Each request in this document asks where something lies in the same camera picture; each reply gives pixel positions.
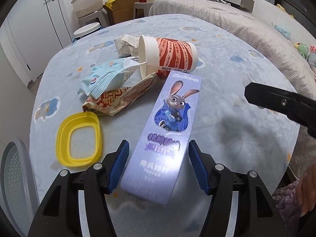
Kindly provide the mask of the person's hand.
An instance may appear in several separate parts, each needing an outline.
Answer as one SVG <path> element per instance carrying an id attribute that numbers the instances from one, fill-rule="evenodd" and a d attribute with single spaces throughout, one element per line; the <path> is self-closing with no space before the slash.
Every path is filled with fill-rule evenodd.
<path id="1" fill-rule="evenodd" d="M 296 198 L 301 206 L 300 217 L 312 211 L 316 203 L 316 166 L 311 165 L 296 188 Z"/>

